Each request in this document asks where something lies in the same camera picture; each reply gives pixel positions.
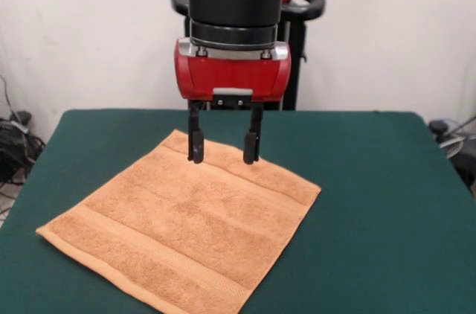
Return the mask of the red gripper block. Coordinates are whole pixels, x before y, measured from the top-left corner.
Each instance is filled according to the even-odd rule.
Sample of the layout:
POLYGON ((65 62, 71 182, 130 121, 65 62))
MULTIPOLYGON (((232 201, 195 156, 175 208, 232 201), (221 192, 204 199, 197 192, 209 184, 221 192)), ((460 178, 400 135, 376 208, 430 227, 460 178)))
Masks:
MULTIPOLYGON (((204 158, 204 134, 199 113, 204 102, 215 96, 249 96, 253 102, 279 101, 285 93, 291 73, 291 52, 285 42, 256 51, 228 51, 199 46, 183 37, 174 50, 176 82, 181 96, 188 101, 188 156, 194 164, 204 158)), ((260 159, 260 136, 264 103, 247 103, 251 121, 245 133, 243 161, 253 164, 260 159)))

